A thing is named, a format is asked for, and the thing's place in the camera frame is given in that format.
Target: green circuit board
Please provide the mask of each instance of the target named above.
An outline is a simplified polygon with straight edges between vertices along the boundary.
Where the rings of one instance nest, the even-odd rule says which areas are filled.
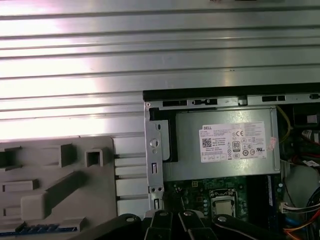
[[[213,207],[210,192],[219,189],[235,189],[237,201],[235,216],[248,220],[246,177],[222,177],[198,180],[169,181],[164,184],[163,201],[170,211],[198,210],[206,218],[212,218]]]

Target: motherboard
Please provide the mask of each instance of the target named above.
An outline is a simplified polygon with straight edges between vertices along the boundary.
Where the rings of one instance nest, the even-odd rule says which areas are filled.
[[[170,181],[164,184],[163,202],[170,211],[198,210],[208,219],[228,214],[248,220],[245,176]]]

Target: wire bundle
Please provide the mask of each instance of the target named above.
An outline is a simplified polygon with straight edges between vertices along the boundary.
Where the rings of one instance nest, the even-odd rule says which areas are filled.
[[[303,224],[301,224],[298,227],[294,227],[294,228],[284,228],[283,231],[286,235],[290,236],[292,239],[295,240],[300,240],[300,238],[298,238],[297,236],[294,236],[292,234],[292,232],[297,231],[297,230],[301,230],[307,226],[309,226],[310,224],[312,224],[318,217],[320,216],[320,209],[317,210],[317,212],[306,222],[304,222]]]
[[[307,207],[314,205],[320,201],[320,187],[318,187],[312,196],[309,198],[307,203]],[[308,219],[311,217],[311,213],[306,213],[305,218]],[[320,240],[319,236],[319,223],[318,221],[314,221],[313,224],[310,224],[306,228],[306,235],[308,240]]]
[[[306,213],[311,213],[311,212],[320,210],[320,203],[313,206],[307,206],[307,207],[301,207],[301,208],[288,206],[286,203],[284,203],[282,208],[286,212],[295,213],[295,214],[306,214]]]

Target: screw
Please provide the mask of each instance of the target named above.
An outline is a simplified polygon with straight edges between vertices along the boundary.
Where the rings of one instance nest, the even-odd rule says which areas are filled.
[[[184,214],[185,216],[191,216],[191,215],[192,215],[192,212],[191,212],[191,211],[185,211],[183,214]]]
[[[128,217],[128,218],[126,219],[126,221],[127,221],[127,222],[134,222],[135,219],[134,219],[133,217]]]
[[[227,218],[225,216],[219,216],[218,217],[218,221],[219,222],[226,222],[227,221]]]
[[[157,147],[159,146],[159,141],[158,141],[158,139],[152,139],[152,140],[150,141],[150,146],[151,146],[152,148],[157,148]]]

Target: gray plastic panel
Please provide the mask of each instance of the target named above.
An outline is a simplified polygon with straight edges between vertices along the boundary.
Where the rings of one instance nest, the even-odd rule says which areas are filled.
[[[39,224],[61,223],[67,218],[85,217],[87,226],[95,226],[117,215],[112,138],[97,136],[21,141],[1,143],[0,149],[11,146],[21,146],[15,150],[11,163],[22,167],[0,173],[0,183],[6,190],[0,192],[0,208],[3,209],[0,220],[10,216],[20,217],[17,211],[21,198],[42,195],[53,187],[55,194],[46,196],[51,198],[52,203],[57,203],[57,206]],[[74,151],[64,152],[64,146],[72,146]],[[104,166],[97,164],[85,167],[85,152],[92,149],[104,149]],[[61,160],[68,165],[61,165]],[[76,184],[65,178],[75,171],[81,171],[87,179],[83,187],[77,189],[75,186],[73,189],[77,190],[74,191],[70,186],[64,187],[63,183]],[[34,184],[30,185],[34,182],[32,180],[38,181],[39,188],[35,189]]]

